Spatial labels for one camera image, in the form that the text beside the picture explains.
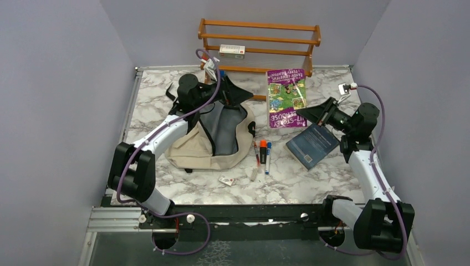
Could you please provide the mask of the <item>blue-grey book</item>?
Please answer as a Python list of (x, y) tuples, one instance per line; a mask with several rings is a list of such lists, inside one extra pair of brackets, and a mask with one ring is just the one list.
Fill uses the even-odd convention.
[(307, 171), (339, 146), (339, 140), (326, 127), (312, 124), (287, 141), (285, 150)]

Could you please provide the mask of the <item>beige canvas backpack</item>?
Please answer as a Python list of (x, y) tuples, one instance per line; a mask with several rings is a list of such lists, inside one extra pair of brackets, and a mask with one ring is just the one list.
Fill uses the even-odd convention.
[(247, 156), (256, 122), (249, 106), (237, 105), (229, 95), (236, 90), (235, 85), (221, 85), (215, 102), (200, 111), (195, 126), (165, 151), (171, 164), (188, 173), (228, 170)]

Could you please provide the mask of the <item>purple storey treehouse book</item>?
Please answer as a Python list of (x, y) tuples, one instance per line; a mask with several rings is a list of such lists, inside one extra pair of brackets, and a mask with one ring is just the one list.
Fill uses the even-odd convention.
[(270, 70), (267, 79), (268, 125), (271, 129), (306, 127), (297, 114), (306, 107), (305, 71), (301, 68)]

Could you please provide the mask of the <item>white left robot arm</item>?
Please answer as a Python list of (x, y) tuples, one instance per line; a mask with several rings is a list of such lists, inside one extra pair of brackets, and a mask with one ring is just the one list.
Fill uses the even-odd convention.
[(254, 115), (245, 101), (253, 94), (223, 76), (213, 84), (185, 74), (178, 81), (166, 119), (145, 137), (117, 145), (108, 187), (148, 209), (160, 227), (174, 220), (171, 199), (156, 188), (156, 160), (177, 168), (227, 170), (248, 154), (255, 136)]

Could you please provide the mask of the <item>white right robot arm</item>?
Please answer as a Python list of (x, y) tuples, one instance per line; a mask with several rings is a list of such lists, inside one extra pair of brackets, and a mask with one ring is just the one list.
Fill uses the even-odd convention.
[(403, 202), (388, 184), (372, 144), (371, 133), (380, 110), (371, 103), (360, 104), (352, 115), (339, 109), (339, 102), (328, 98), (320, 105), (298, 109), (298, 115), (318, 126), (329, 125), (343, 133), (340, 152), (349, 164), (366, 199), (364, 207), (352, 199), (328, 195), (320, 210), (321, 221), (329, 226), (336, 222), (350, 227), (360, 249), (381, 255), (402, 254), (407, 247), (415, 217), (411, 204)]

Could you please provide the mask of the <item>white and grey box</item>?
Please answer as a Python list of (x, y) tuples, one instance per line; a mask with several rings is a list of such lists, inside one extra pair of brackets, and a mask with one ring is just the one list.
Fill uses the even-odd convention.
[(219, 56), (228, 59), (244, 59), (245, 46), (221, 44), (219, 46)]

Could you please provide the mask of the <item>orange highlighter marker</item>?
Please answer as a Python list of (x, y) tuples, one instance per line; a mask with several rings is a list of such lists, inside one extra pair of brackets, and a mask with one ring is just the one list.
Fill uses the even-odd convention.
[(261, 140), (260, 141), (260, 148), (259, 148), (259, 158), (260, 158), (260, 164), (265, 165), (266, 160), (267, 160), (267, 141), (266, 140)]

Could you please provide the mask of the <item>blue whiteboard marker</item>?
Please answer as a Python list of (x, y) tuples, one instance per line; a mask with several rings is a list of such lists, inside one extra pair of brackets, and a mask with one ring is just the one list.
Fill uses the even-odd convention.
[(267, 150), (266, 150), (266, 160), (265, 160), (265, 174), (268, 175), (270, 171), (270, 158), (271, 158), (271, 149), (272, 149), (272, 143), (267, 142)]

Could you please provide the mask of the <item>orange wooden shelf rack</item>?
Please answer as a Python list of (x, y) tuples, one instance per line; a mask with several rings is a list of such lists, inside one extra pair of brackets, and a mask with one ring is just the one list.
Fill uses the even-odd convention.
[(321, 44), (320, 25), (223, 21), (202, 18), (197, 37), (203, 49), (219, 52), (222, 45), (243, 46), (248, 62), (222, 57), (225, 71), (264, 74), (269, 70), (302, 68), (313, 74), (313, 51)]

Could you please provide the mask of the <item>red pen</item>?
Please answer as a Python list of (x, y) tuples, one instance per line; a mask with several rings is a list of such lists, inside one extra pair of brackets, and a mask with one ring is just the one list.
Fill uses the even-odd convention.
[(255, 153), (256, 160), (257, 160), (257, 166), (260, 167), (259, 150), (258, 150), (258, 145), (256, 141), (253, 141), (253, 148), (254, 148), (254, 153)]

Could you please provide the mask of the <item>small white eraser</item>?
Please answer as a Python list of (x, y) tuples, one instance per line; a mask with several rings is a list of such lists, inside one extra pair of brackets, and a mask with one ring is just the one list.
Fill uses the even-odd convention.
[(234, 183), (233, 178), (226, 177), (226, 176), (221, 176), (218, 180), (219, 180), (219, 182), (221, 182), (222, 184), (225, 184), (227, 186), (232, 186), (233, 183)]

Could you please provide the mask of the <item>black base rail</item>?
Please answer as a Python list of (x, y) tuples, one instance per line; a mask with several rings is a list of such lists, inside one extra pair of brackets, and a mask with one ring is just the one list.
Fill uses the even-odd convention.
[(143, 211), (139, 228), (157, 239), (183, 242), (324, 240), (339, 246), (347, 226), (325, 218), (321, 204), (176, 205), (175, 218)]

